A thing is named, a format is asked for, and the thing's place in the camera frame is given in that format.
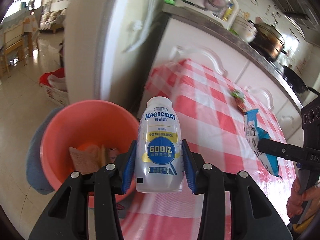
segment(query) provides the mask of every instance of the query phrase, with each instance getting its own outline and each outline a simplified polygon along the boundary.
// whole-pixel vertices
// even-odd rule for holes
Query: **white basket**
[[[69,97],[67,92],[63,92],[61,90],[46,85],[43,85],[43,87],[48,100],[54,102],[58,106],[69,105]]]

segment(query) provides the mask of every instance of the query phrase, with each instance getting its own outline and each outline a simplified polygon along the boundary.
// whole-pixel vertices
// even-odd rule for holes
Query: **blue and white package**
[[[258,127],[257,113],[259,109],[253,109],[244,114],[244,132],[245,137],[257,158],[262,162],[267,171],[274,176],[279,177],[279,165],[276,156],[259,152],[258,142],[262,138],[270,139],[270,135]]]

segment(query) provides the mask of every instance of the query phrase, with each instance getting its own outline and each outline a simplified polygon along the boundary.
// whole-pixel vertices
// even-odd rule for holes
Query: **red plastic bucket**
[[[41,164],[44,174],[57,190],[72,173],[69,147],[83,149],[88,145],[129,150],[138,136],[139,122],[127,110],[102,100],[87,100],[62,109],[49,123],[41,142]],[[116,195],[119,202],[135,188],[134,179],[125,195]],[[89,197],[94,207],[94,197]]]

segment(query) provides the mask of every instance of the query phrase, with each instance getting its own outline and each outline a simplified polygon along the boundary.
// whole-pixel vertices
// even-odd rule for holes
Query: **white plastic bottle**
[[[135,180],[138,192],[166,193],[182,190],[181,131],[172,102],[151,98],[139,125]]]

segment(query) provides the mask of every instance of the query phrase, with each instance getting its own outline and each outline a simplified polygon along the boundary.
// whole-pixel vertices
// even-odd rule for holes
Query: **blue gripper pad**
[[[197,191],[196,174],[192,168],[188,151],[184,144],[182,144],[182,153],[183,153],[184,172],[186,174],[188,186],[191,189],[192,193],[194,194]]]
[[[130,188],[130,185],[131,185],[131,181],[134,173],[134,164],[136,160],[136,152],[137,152],[137,141],[133,145],[132,151],[130,153],[130,157],[127,161],[127,165],[125,166],[124,172],[122,175],[121,190],[124,194],[127,192],[127,190]]]

